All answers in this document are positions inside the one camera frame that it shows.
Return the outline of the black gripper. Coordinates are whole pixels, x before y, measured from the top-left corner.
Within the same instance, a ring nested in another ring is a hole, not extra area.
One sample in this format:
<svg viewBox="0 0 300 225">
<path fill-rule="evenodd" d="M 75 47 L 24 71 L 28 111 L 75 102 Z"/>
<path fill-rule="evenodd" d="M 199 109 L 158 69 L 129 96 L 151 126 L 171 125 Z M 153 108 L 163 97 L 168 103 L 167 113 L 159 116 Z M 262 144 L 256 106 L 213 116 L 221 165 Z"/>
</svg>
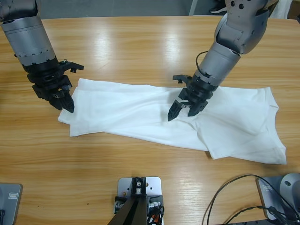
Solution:
<svg viewBox="0 0 300 225">
<path fill-rule="evenodd" d="M 179 75 L 179 83 L 185 83 L 186 87 L 179 94 L 179 99 L 175 100 L 169 109 L 167 119 L 172 121 L 177 118 L 182 108 L 189 106 L 188 117 L 193 117 L 208 104 L 208 100 L 213 96 L 213 92 L 218 88 L 205 82 L 200 77 L 193 75 Z"/>
<path fill-rule="evenodd" d="M 70 95 L 72 84 L 65 71 L 72 69 L 72 63 L 64 60 L 59 62 L 56 58 L 44 63 L 33 63 L 23 66 L 28 73 L 28 80 L 33 83 L 34 92 L 38 98 L 50 101 L 50 105 L 58 110 L 62 108 L 73 113 L 75 106 Z"/>
</svg>

